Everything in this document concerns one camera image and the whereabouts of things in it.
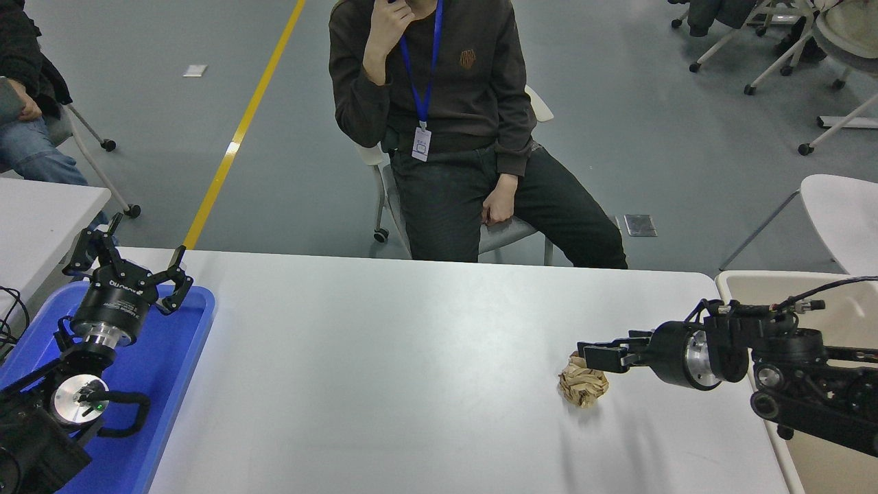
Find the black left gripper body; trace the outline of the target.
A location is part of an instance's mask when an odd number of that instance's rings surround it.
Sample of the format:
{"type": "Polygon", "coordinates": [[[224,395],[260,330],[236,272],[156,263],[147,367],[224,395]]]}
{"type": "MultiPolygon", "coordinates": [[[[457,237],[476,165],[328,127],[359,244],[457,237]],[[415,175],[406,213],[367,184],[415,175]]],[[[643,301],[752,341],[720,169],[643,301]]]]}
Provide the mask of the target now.
{"type": "Polygon", "coordinates": [[[158,300],[156,287],[140,285],[140,281],[134,273],[119,277],[110,267],[96,269],[70,322],[74,334],[85,338],[90,329],[102,324],[119,329],[120,340],[138,340],[145,317],[158,300]]]}

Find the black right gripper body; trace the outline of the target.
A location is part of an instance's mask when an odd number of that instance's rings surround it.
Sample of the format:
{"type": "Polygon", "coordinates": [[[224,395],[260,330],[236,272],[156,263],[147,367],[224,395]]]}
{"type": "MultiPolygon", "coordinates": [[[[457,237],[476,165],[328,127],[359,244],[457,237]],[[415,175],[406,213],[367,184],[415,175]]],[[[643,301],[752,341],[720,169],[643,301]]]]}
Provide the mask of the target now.
{"type": "Polygon", "coordinates": [[[669,321],[652,332],[648,344],[648,366],[666,384],[695,388],[689,372],[687,347],[693,329],[685,322],[669,321]]]}

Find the person's hand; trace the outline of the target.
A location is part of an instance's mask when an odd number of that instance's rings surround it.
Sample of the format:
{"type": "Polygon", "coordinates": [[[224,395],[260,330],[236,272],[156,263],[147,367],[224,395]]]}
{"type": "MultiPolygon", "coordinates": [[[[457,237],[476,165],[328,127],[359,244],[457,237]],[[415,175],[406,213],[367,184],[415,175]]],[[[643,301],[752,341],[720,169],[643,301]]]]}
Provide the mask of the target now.
{"type": "Polygon", "coordinates": [[[9,82],[10,87],[12,87],[18,95],[23,105],[19,113],[19,121],[35,121],[35,119],[40,118],[42,116],[42,110],[34,101],[34,98],[26,93],[25,85],[22,84],[22,82],[10,78],[7,78],[7,81],[9,82]]]}

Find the person's left hand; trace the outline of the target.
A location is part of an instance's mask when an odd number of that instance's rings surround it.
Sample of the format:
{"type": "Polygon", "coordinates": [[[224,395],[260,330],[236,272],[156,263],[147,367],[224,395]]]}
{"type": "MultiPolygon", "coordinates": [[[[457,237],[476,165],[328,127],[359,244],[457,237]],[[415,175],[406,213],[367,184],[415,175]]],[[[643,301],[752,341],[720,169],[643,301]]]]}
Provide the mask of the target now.
{"type": "Polygon", "coordinates": [[[490,227],[507,222],[514,215],[514,201],[517,194],[519,177],[509,173],[501,173],[495,187],[483,202],[481,222],[490,227]]]}

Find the person's right hand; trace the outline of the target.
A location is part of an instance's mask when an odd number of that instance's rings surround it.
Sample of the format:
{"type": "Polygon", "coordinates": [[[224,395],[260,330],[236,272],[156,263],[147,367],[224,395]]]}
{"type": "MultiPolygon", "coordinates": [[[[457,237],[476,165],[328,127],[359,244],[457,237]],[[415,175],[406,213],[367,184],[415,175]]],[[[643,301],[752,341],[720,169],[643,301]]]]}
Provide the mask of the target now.
{"type": "Polygon", "coordinates": [[[415,19],[415,12],[407,1],[375,1],[370,17],[370,31],[364,48],[361,66],[369,81],[377,86],[387,81],[387,56],[393,50],[405,29],[415,19]]]}

